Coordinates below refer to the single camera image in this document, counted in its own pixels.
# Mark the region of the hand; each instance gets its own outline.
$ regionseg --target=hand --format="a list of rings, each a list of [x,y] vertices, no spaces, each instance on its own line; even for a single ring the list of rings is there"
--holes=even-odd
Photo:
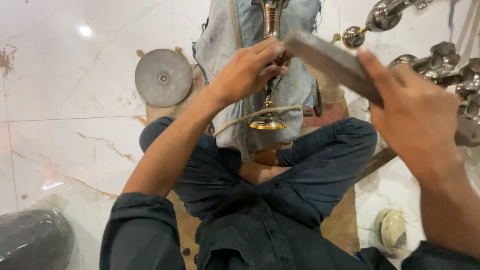
[[[284,53],[283,42],[274,37],[239,49],[209,85],[211,94],[228,106],[257,93],[270,78],[288,72],[287,67],[275,64]]]
[[[407,66],[389,71],[366,49],[358,51],[358,58],[384,99],[384,109],[370,103],[372,124],[415,176],[457,165],[456,95]]]

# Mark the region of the grinding wheel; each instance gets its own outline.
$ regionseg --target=grinding wheel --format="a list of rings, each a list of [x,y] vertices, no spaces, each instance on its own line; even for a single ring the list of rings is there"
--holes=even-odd
[[[178,53],[169,49],[155,49],[138,62],[135,84],[146,102],[170,107],[179,103],[190,91],[192,70]]]

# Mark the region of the rope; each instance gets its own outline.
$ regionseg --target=rope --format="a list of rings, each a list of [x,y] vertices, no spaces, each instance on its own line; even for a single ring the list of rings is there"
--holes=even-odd
[[[263,114],[263,113],[267,113],[267,112],[274,112],[274,111],[286,111],[286,110],[301,110],[303,108],[302,105],[294,105],[294,106],[286,106],[286,107],[278,107],[278,108],[268,108],[268,109],[263,109],[263,110],[259,110],[257,112],[254,112],[254,113],[251,113],[249,115],[245,115],[243,117],[240,117],[238,119],[235,119],[235,120],[232,120],[228,123],[226,123],[224,126],[222,126],[221,129],[219,129],[218,131],[216,131],[215,133],[213,133],[213,137],[217,137],[218,134],[220,134],[220,132],[224,131],[226,128],[228,128],[229,126],[233,125],[233,124],[237,124],[237,123],[240,123],[244,120],[247,120],[249,118],[253,118],[255,116],[259,116],[260,114]]]

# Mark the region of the gold-plated ring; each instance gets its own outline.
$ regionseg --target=gold-plated ring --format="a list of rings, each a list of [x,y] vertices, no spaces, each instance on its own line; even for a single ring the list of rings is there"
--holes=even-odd
[[[286,126],[286,125],[280,125],[280,126],[265,126],[265,125],[250,124],[250,127],[256,128],[256,129],[275,130],[275,129],[284,129],[284,128],[286,128],[287,126]]]

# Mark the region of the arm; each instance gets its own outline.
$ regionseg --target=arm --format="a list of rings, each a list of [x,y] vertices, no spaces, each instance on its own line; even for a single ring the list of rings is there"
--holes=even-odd
[[[275,38],[240,49],[192,105],[152,143],[122,193],[167,196],[213,117],[226,106],[261,90],[271,77],[288,71],[285,66],[268,65],[284,52],[283,43]]]
[[[384,109],[370,104],[372,124],[419,181],[427,239],[479,259],[480,200],[454,142],[456,95],[409,67],[388,71],[365,49],[359,60],[385,103]]]

